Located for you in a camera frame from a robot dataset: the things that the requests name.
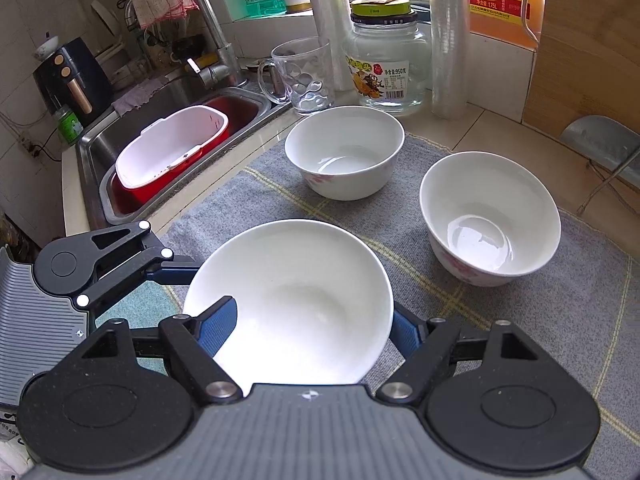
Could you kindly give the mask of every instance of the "gray ribbed panel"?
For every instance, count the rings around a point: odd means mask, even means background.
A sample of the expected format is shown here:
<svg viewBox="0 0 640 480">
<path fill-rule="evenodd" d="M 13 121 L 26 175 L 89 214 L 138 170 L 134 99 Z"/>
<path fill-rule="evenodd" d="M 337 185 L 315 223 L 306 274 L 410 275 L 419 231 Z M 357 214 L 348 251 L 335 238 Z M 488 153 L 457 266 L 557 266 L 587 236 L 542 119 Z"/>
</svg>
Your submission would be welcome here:
<svg viewBox="0 0 640 480">
<path fill-rule="evenodd" d="M 86 337 L 87 314 L 42 292 L 32 269 L 0 248 L 0 405 L 17 406 L 27 382 Z"/>
<path fill-rule="evenodd" d="M 444 453 L 405 408 L 383 406 L 361 385 L 257 385 L 233 406 L 211 406 L 178 446 L 101 480 L 514 480 Z M 37 466 L 24 480 L 90 476 Z M 587 480 L 577 469 L 548 480 Z"/>
</svg>

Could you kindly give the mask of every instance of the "plastic wrap roll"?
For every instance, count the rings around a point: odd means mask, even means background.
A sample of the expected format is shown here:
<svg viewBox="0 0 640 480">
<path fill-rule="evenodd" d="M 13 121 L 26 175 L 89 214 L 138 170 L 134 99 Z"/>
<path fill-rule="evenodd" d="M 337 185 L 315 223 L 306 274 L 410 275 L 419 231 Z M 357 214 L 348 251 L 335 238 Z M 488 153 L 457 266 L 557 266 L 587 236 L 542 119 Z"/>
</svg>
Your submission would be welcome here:
<svg viewBox="0 0 640 480">
<path fill-rule="evenodd" d="M 433 103 L 444 119 L 457 119 L 466 107 L 469 0 L 430 0 L 433 42 Z"/>
<path fill-rule="evenodd" d="M 331 43 L 336 90 L 353 90 L 351 73 L 342 51 L 342 44 L 353 30 L 349 0 L 311 0 L 318 36 Z"/>
</svg>

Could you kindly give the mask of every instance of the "tiled countertop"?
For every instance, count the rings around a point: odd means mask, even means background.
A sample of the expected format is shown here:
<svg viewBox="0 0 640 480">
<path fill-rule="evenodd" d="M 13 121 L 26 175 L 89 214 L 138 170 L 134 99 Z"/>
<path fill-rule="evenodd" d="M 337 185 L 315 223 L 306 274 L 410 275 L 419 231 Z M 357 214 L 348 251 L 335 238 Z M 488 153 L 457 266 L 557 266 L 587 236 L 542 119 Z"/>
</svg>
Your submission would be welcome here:
<svg viewBox="0 0 640 480">
<path fill-rule="evenodd" d="M 341 99 L 352 102 L 353 95 Z M 196 177 L 149 218 L 156 234 L 163 234 L 185 209 L 197 204 L 214 189 L 232 178 L 254 158 L 284 139 L 300 117 L 290 110 L 245 140 Z M 575 213 L 599 179 L 587 168 L 586 159 L 556 140 L 521 124 L 468 105 L 466 114 L 456 121 L 446 121 L 431 114 L 430 107 L 401 118 L 405 129 L 450 149 L 453 152 L 482 151 L 506 156 L 534 173 L 550 191 L 558 207 Z M 75 149 L 62 156 L 63 205 L 66 234 L 87 231 Z M 627 201 L 640 209 L 640 194 L 615 182 Z M 633 256 L 640 256 L 640 219 L 629 212 L 609 190 L 598 193 L 582 219 L 606 233 L 617 245 Z"/>
</svg>

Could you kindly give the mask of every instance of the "wooden cutting board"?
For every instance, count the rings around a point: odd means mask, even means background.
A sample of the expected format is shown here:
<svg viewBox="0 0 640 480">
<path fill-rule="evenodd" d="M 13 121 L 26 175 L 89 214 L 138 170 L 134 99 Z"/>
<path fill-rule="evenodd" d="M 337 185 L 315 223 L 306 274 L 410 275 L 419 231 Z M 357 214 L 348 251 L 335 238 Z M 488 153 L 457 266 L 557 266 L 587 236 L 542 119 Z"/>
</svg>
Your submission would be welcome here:
<svg viewBox="0 0 640 480">
<path fill-rule="evenodd" d="M 559 137 L 590 114 L 640 132 L 640 0 L 546 0 L 523 120 Z"/>
</svg>

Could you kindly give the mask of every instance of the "kitchen sink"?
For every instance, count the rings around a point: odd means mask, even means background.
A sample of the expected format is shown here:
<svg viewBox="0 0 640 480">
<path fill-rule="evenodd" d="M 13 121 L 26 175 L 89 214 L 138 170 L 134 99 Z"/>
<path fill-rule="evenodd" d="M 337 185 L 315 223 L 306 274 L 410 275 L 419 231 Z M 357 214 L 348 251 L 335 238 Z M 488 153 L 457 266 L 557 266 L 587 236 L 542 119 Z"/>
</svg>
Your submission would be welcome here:
<svg viewBox="0 0 640 480">
<path fill-rule="evenodd" d="M 204 104 L 229 118 L 230 137 L 196 161 L 146 203 L 138 203 L 114 181 L 115 163 L 140 131 L 183 108 Z M 76 144 L 80 182 L 91 229 L 148 217 L 207 166 L 251 136 L 290 105 L 273 105 L 257 84 L 206 91 L 199 78 L 181 75 L 169 80 L 149 102 L 120 117 L 113 109 L 98 118 Z"/>
</svg>

